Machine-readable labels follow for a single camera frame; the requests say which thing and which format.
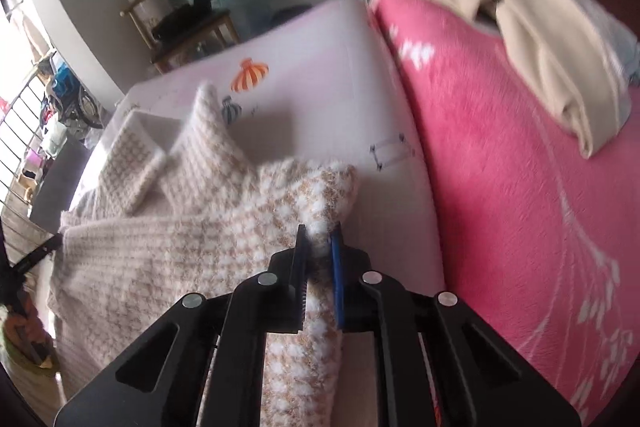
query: beige towel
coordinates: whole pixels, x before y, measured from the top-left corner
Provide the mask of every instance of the beige towel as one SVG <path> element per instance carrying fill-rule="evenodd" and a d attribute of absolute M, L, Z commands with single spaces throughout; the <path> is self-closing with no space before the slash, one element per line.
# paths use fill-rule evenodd
<path fill-rule="evenodd" d="M 575 0 L 433 1 L 470 22 L 479 9 L 495 17 L 511 64 L 585 158 L 629 117 L 622 67 Z"/>

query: beige knit sweater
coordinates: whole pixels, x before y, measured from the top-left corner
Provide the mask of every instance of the beige knit sweater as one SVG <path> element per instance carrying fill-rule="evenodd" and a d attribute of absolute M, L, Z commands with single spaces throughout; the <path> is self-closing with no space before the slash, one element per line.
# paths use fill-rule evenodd
<path fill-rule="evenodd" d="M 530 91 L 590 157 L 631 112 L 617 55 L 576 0 L 433 0 L 468 21 L 480 9 L 500 28 L 509 60 Z"/>
<path fill-rule="evenodd" d="M 63 215 L 54 263 L 65 394 L 87 384 L 181 296 L 232 292 L 304 223 L 316 245 L 305 329 L 270 335 L 263 426 L 328 426 L 340 364 L 332 286 L 322 268 L 328 232 L 356 194 L 353 167 L 283 160 L 255 168 L 229 139 L 210 86 L 168 152 L 132 112 L 98 187 Z"/>

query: sweater collar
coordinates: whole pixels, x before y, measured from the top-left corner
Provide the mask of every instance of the sweater collar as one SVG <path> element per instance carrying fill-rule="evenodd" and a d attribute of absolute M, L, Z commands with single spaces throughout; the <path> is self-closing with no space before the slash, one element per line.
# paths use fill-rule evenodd
<path fill-rule="evenodd" d="M 211 84 L 198 90 L 190 117 L 165 151 L 149 121 L 132 111 L 98 178 L 104 217 L 132 216 L 148 191 L 158 188 L 174 214 L 193 215 L 230 208 L 257 190 L 256 174 L 229 138 Z"/>

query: blue hot air balloon print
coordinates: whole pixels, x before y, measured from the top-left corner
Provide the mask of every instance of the blue hot air balloon print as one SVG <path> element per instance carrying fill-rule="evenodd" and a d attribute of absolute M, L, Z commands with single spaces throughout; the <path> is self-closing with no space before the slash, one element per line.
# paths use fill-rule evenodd
<path fill-rule="evenodd" d="M 234 123 L 242 114 L 242 107 L 231 100 L 230 96 L 226 96 L 222 100 L 222 118 L 227 125 Z"/>

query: metal screw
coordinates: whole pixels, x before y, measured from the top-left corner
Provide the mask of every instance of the metal screw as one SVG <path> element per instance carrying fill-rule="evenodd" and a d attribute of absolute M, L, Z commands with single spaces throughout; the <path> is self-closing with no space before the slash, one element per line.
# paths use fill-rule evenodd
<path fill-rule="evenodd" d="M 442 292 L 438 295 L 438 302 L 443 306 L 455 306 L 458 304 L 458 297 L 451 292 Z"/>
<path fill-rule="evenodd" d="M 382 282 L 382 275 L 378 272 L 366 272 L 362 276 L 362 280 L 367 284 L 380 284 Z"/>
<path fill-rule="evenodd" d="M 182 298 L 182 305 L 185 308 L 197 308 L 202 304 L 202 301 L 204 301 L 202 295 L 198 295 L 197 293 L 190 293 L 189 295 L 185 295 Z"/>
<path fill-rule="evenodd" d="M 261 286 L 273 286 L 278 282 L 278 276 L 271 272 L 264 272 L 258 275 L 258 284 Z"/>

